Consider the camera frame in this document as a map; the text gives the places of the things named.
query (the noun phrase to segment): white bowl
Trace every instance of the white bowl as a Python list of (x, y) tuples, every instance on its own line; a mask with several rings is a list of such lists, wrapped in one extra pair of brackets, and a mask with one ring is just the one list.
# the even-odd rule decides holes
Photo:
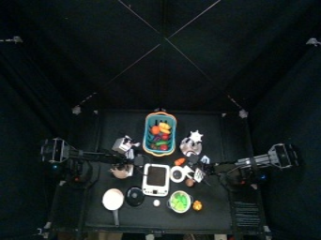
[(168, 201), (169, 208), (177, 212), (179, 214), (184, 214), (189, 211), (192, 207), (192, 195), (185, 191), (176, 191), (170, 195), (170, 199)]

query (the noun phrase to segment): scale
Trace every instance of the scale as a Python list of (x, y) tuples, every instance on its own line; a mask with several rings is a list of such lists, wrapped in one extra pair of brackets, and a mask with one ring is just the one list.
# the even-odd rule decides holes
[(145, 166), (144, 193), (154, 197), (166, 197), (170, 189), (170, 166), (150, 164)]

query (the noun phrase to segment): pan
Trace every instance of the pan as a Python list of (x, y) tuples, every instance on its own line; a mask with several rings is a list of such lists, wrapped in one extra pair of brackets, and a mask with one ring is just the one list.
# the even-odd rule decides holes
[(120, 226), (118, 209), (124, 205), (124, 202), (125, 202), (125, 195), (122, 191), (117, 188), (112, 188), (105, 193), (104, 204), (105, 204), (105, 207), (113, 211), (116, 226)]

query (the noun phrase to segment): orange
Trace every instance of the orange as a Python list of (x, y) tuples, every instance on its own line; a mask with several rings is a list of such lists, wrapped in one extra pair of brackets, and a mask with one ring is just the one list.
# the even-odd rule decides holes
[(152, 129), (150, 129), (150, 132), (153, 135), (157, 135), (160, 133), (160, 126), (153, 126)]

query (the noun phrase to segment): yellow fruit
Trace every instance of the yellow fruit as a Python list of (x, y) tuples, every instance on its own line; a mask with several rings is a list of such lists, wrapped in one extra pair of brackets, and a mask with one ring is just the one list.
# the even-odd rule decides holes
[(193, 209), (196, 211), (200, 211), (203, 209), (203, 203), (200, 201), (196, 201), (193, 204)]
[(161, 128), (166, 129), (166, 130), (170, 130), (172, 129), (172, 126), (166, 123), (160, 123), (158, 125)]
[(160, 126), (160, 130), (166, 134), (172, 134), (172, 132), (168, 129), (162, 128), (161, 126)]

